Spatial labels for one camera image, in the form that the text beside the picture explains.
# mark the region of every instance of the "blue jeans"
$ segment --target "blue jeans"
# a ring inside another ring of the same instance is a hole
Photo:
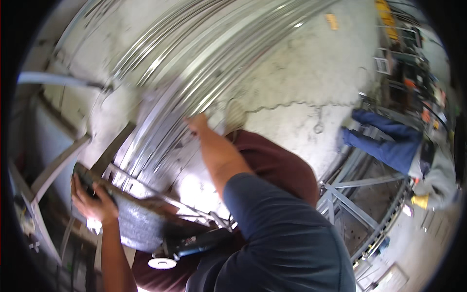
[[[409,172],[410,164],[422,142],[422,133],[412,127],[363,109],[354,110],[352,118],[362,125],[371,125],[380,129],[394,141],[378,141],[355,130],[344,129],[343,138],[346,145],[367,152],[403,174]]]

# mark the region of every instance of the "orange object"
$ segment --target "orange object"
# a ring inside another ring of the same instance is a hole
[[[337,25],[337,19],[334,14],[326,14],[326,20],[329,23],[329,26],[332,30],[337,30],[339,26]]]
[[[426,104],[429,108],[431,108],[431,106],[428,103],[426,103],[426,102],[423,102],[423,103]],[[429,123],[431,121],[430,111],[427,110],[426,108],[423,108],[422,120],[424,122],[427,122],[427,123]]]

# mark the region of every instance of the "work boot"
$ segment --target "work boot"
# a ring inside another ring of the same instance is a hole
[[[241,130],[247,122],[247,112],[237,99],[230,100],[226,107],[224,135]]]

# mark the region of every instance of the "metal pipe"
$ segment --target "metal pipe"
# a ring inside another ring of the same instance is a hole
[[[66,75],[58,75],[46,72],[35,72],[35,71],[23,71],[18,76],[18,84],[55,84],[64,86],[91,86],[97,87],[101,90],[105,90],[105,85],[89,81],[85,79],[78,79]]]
[[[404,177],[406,176],[398,172],[394,175],[387,175],[387,176],[379,177],[379,178],[366,178],[366,179],[360,179],[360,180],[354,180],[354,181],[346,181],[343,183],[335,184],[333,185],[333,187],[336,189],[340,189],[340,188],[346,188],[346,187],[378,185],[378,184],[388,183],[391,181],[400,180],[400,179],[403,179]]]

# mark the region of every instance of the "white disc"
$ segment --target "white disc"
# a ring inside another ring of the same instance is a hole
[[[175,267],[177,262],[169,258],[158,257],[150,259],[148,265],[153,269],[167,270]]]

